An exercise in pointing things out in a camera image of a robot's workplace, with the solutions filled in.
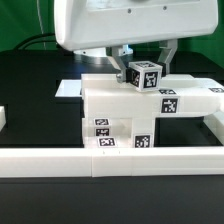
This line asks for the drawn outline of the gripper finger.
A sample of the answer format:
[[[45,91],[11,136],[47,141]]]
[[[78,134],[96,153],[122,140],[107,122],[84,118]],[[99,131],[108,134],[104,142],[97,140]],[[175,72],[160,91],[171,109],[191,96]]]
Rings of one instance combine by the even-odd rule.
[[[178,40],[170,39],[159,42],[159,48],[161,49],[158,63],[163,66],[163,74],[167,75],[170,73],[170,63],[178,49]]]
[[[116,74],[117,82],[129,82],[130,78],[130,69],[126,67],[123,63],[122,58],[120,56],[120,52],[123,50],[123,46],[112,46],[106,48],[106,55],[108,60],[113,65],[113,67],[118,71]]]

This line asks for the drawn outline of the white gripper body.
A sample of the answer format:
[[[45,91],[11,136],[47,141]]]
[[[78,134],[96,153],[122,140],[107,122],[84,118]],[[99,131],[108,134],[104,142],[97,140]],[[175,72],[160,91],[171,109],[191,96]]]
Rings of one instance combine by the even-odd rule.
[[[54,0],[57,42],[70,51],[211,34],[217,0]]]

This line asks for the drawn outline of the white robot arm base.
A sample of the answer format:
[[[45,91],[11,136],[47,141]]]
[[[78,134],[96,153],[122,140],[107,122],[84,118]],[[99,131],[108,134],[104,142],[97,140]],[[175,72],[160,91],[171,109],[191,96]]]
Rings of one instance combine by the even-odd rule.
[[[123,58],[133,56],[133,50],[128,45],[123,45],[119,50],[119,55]],[[110,61],[106,55],[106,48],[83,49],[74,51],[74,58],[76,61],[82,63],[105,65]]]

